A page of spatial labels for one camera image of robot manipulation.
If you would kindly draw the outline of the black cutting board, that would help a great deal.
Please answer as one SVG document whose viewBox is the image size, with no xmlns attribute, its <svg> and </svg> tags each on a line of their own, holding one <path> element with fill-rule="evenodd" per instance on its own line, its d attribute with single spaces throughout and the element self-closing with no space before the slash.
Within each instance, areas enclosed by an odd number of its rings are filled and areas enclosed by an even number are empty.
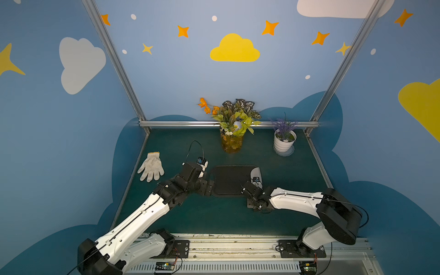
<svg viewBox="0 0 440 275">
<path fill-rule="evenodd" d="M 243 197 L 242 186 L 250 181 L 250 172 L 257 166 L 215 166 L 208 173 L 209 180 L 215 182 L 213 196 Z"/>
</svg>

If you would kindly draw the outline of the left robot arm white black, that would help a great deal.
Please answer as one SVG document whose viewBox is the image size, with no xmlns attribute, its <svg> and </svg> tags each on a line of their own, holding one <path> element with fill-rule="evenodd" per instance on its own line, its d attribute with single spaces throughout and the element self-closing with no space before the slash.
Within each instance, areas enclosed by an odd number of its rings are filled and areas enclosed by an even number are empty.
<svg viewBox="0 0 440 275">
<path fill-rule="evenodd" d="M 173 248 L 174 237 L 165 230 L 137 239 L 192 193 L 210 196 L 214 181 L 205 177 L 190 179 L 177 175 L 160 182 L 149 197 L 123 222 L 96 241 L 87 238 L 77 252 L 76 269 L 82 275 L 122 275 L 147 258 L 165 256 Z"/>
</svg>

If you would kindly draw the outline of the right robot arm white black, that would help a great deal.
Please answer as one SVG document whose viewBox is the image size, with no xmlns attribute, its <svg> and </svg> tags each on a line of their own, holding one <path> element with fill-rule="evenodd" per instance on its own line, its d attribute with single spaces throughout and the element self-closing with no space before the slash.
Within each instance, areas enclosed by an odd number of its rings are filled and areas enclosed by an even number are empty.
<svg viewBox="0 0 440 275">
<path fill-rule="evenodd" d="M 269 187 L 264 190 L 257 184 L 246 182 L 241 192 L 258 211 L 292 210 L 320 220 L 315 226 L 303 229 L 294 245 L 303 257 L 333 242 L 356 243 L 363 214 L 335 189 L 299 192 Z"/>
</svg>

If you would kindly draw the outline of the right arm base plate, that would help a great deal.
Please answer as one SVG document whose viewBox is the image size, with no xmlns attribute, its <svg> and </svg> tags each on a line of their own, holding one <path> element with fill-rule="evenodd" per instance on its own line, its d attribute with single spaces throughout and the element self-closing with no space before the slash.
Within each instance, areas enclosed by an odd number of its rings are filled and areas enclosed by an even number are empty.
<svg viewBox="0 0 440 275">
<path fill-rule="evenodd" d="M 316 250 L 311 249 L 302 241 L 295 239 L 281 239 L 275 246 L 275 250 L 280 253 L 281 257 L 287 258 L 326 258 L 327 254 L 323 246 Z"/>
</svg>

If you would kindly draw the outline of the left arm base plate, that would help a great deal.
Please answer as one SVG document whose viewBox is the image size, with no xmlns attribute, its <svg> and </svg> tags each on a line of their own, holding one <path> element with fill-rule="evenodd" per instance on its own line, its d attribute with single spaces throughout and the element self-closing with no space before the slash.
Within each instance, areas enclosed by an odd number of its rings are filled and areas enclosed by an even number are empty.
<svg viewBox="0 0 440 275">
<path fill-rule="evenodd" d="M 163 252 L 158 256 L 153 257 L 154 259 L 170 259 L 179 256 L 182 259 L 187 259 L 189 257 L 190 241 L 175 240 L 166 244 Z"/>
</svg>

